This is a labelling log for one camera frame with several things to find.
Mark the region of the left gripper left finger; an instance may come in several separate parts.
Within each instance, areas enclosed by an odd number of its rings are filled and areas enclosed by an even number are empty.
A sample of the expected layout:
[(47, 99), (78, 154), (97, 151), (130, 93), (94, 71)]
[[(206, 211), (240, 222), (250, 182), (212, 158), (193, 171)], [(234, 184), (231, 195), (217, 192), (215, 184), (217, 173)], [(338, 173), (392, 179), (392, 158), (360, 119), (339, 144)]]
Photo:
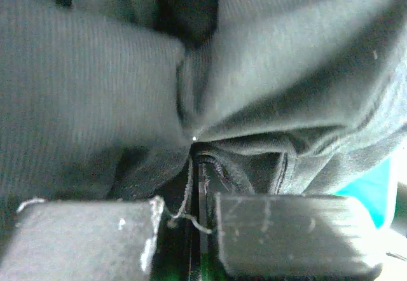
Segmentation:
[(165, 202), (21, 203), (1, 280), (149, 280)]

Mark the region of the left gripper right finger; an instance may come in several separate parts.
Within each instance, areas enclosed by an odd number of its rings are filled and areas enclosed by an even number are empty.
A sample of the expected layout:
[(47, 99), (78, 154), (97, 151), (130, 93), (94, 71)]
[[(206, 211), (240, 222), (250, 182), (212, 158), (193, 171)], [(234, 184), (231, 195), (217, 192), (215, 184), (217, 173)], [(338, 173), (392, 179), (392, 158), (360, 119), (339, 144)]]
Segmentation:
[(216, 258), (231, 278), (376, 278), (379, 233), (356, 198), (214, 198)]

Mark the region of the black flower print t-shirt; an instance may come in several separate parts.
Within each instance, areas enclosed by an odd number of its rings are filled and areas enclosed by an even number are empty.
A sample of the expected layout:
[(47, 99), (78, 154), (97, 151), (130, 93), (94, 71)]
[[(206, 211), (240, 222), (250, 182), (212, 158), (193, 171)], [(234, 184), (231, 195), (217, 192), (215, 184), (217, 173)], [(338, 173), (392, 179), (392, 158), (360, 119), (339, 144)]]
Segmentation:
[(1, 0), (1, 205), (135, 200), (192, 151), (333, 193), (406, 137), (406, 0)]

